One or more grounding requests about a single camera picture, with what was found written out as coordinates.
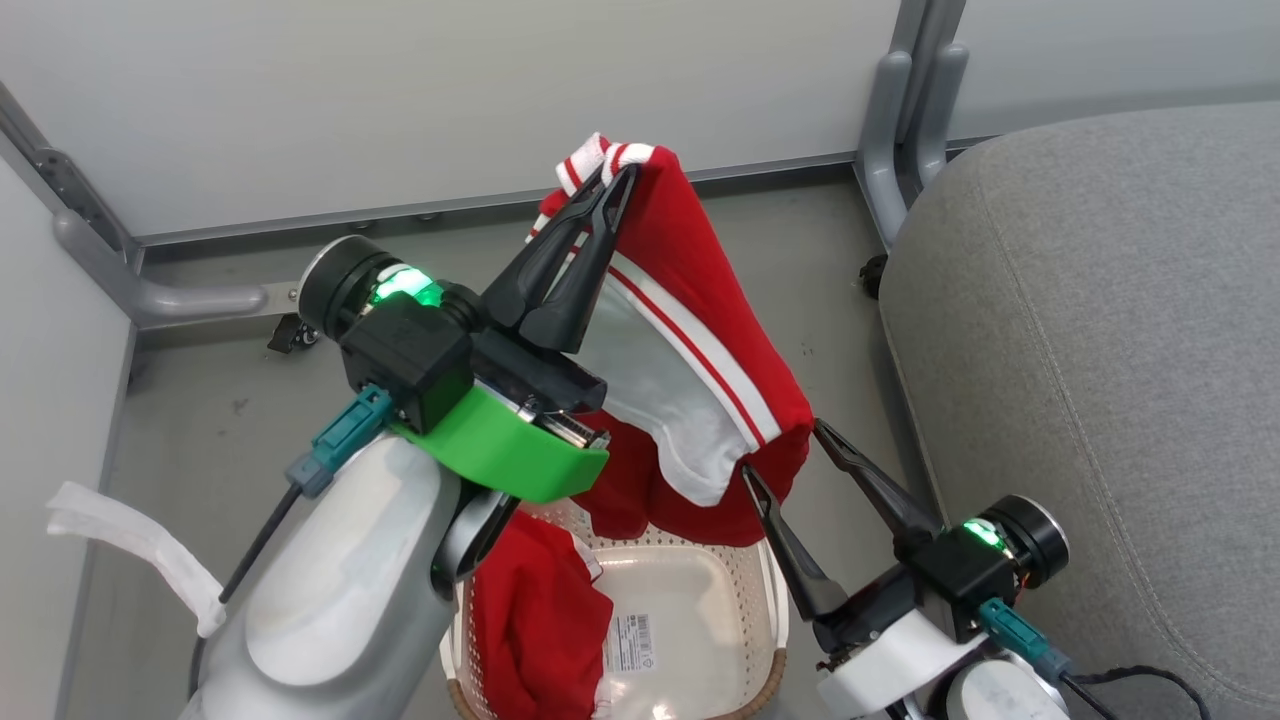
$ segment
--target floor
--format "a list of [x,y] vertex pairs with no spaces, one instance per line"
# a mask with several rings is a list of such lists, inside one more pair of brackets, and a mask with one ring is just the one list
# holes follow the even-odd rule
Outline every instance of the floor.
[[[876,304],[855,282],[879,247],[851,176],[713,193],[705,206],[760,323],[817,414],[895,478],[919,487],[923,473]],[[392,227],[380,242],[436,277],[483,287],[518,247],[527,224],[522,217],[445,217]],[[268,250],[241,243],[223,255],[179,252],[150,275],[188,286],[292,279],[330,237],[312,234],[296,233]],[[109,484],[110,495],[163,523],[220,578],[230,574],[284,491],[284,466],[349,398],[333,343],[285,356],[268,351],[265,341],[141,352]],[[888,532],[852,482],[813,450],[783,510],[828,575],[855,589],[891,562]],[[288,525],[305,510],[294,510]],[[87,592],[67,717],[177,717],[191,615],[157,574],[116,552],[95,553]],[[794,611],[791,628],[782,689],[762,716],[826,717],[813,670],[823,656]],[[453,716],[436,662],[404,717]]]

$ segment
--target gray cushion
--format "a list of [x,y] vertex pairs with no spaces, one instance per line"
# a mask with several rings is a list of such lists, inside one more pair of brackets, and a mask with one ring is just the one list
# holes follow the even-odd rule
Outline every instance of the gray cushion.
[[[1280,104],[1112,115],[961,155],[881,291],[945,512],[1065,525],[1028,616],[1096,673],[1280,717]],[[1098,694],[1196,717],[1158,679]],[[1088,711],[1080,716],[1093,716]]]

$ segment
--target caster wheel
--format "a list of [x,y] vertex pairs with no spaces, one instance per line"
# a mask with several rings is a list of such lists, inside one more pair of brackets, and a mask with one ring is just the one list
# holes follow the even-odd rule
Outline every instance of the caster wheel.
[[858,270],[863,291],[872,300],[879,300],[879,281],[884,275],[884,263],[888,263],[888,255],[877,255]]
[[289,313],[280,318],[266,347],[282,355],[288,355],[294,350],[308,350],[317,340],[320,340],[320,331],[303,323],[297,313]]

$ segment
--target green plastic mount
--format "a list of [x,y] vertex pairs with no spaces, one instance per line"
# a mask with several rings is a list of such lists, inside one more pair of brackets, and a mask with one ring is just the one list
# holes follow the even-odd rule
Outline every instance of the green plastic mount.
[[520,419],[497,397],[471,388],[431,432],[403,424],[392,430],[476,484],[529,502],[586,492],[609,454],[582,450]]

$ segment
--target green led light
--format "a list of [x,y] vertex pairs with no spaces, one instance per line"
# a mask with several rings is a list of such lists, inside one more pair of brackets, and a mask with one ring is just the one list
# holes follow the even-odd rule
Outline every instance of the green led light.
[[387,278],[374,288],[370,305],[378,305],[397,292],[403,292],[417,300],[419,305],[440,305],[444,288],[417,268],[404,268]]
[[974,518],[973,520],[965,520],[964,529],[973,533],[978,539],[995,547],[996,550],[1005,550],[1005,538],[1000,537],[996,532],[996,527],[983,520],[982,518]]

